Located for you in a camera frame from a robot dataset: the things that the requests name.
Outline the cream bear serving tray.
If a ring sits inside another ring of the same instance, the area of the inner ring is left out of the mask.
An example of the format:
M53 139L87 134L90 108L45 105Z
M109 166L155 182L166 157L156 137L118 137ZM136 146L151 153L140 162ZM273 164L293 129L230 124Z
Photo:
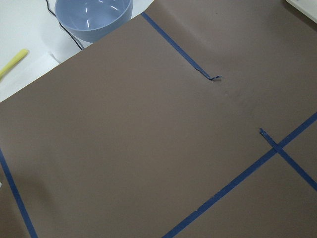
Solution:
M287 0L287 2L309 19L317 21L317 0Z

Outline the yellow plastic spoon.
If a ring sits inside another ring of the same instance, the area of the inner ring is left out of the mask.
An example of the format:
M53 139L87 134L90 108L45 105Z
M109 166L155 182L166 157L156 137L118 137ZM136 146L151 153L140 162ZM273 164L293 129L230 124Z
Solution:
M27 49L21 49L3 68L0 69L0 78L2 79L12 68L28 55Z

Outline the blue plastic bowl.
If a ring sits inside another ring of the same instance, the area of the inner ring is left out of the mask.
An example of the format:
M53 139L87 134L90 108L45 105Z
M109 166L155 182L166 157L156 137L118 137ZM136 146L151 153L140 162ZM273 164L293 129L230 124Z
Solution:
M80 40L94 43L131 19L131 0L57 0L55 14Z

